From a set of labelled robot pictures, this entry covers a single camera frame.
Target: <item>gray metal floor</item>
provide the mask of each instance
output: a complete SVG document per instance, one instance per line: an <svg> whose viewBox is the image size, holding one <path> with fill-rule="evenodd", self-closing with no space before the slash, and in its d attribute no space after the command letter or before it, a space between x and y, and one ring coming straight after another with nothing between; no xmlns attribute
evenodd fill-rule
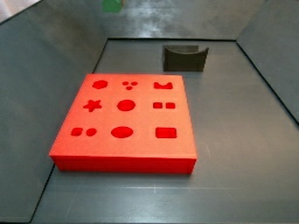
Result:
<svg viewBox="0 0 299 224"><path fill-rule="evenodd" d="M191 176L60 172L33 222L299 222L299 129L235 42L110 40L97 73L163 73L163 45L210 48L184 77Z"/></svg>

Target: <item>box top surface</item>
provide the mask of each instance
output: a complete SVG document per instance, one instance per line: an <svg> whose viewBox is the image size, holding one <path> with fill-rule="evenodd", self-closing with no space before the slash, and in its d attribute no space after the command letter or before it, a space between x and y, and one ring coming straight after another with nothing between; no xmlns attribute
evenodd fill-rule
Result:
<svg viewBox="0 0 299 224"><path fill-rule="evenodd" d="M52 158L196 158L180 75L88 74Z"/></svg>

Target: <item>red shape sorter box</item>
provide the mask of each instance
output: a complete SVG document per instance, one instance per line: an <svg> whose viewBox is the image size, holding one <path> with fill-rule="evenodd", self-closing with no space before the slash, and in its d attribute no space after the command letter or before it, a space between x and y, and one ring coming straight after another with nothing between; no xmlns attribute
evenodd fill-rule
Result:
<svg viewBox="0 0 299 224"><path fill-rule="evenodd" d="M49 155L61 171L192 173L183 77L88 74Z"/></svg>

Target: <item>circular hole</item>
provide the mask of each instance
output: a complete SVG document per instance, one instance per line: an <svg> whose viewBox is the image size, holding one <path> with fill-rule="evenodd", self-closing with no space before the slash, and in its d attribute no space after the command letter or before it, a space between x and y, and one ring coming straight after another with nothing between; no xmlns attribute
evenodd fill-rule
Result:
<svg viewBox="0 0 299 224"><path fill-rule="evenodd" d="M119 102L116 107L122 111L130 111L130 110L132 110L136 107L136 104L131 100L123 100L123 101Z"/></svg>
<svg viewBox="0 0 299 224"><path fill-rule="evenodd" d="M81 134L81 131L83 131L83 128L75 128L75 129L72 129L69 134L75 137L79 137Z"/></svg>
<svg viewBox="0 0 299 224"><path fill-rule="evenodd" d="M131 137L134 135L134 130L126 126L120 126L111 130L111 135L116 138Z"/></svg>
<svg viewBox="0 0 299 224"><path fill-rule="evenodd" d="M97 133L97 130L96 130L96 129L88 129L88 130L87 130L87 136L88 136L88 137L95 136L96 133Z"/></svg>

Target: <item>green object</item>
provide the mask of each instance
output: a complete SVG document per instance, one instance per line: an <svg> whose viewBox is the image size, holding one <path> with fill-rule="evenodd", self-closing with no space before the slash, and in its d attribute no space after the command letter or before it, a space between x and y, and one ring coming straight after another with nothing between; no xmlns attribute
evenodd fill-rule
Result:
<svg viewBox="0 0 299 224"><path fill-rule="evenodd" d="M104 0L103 1L103 11L104 12L120 12L122 10L122 0Z"/></svg>

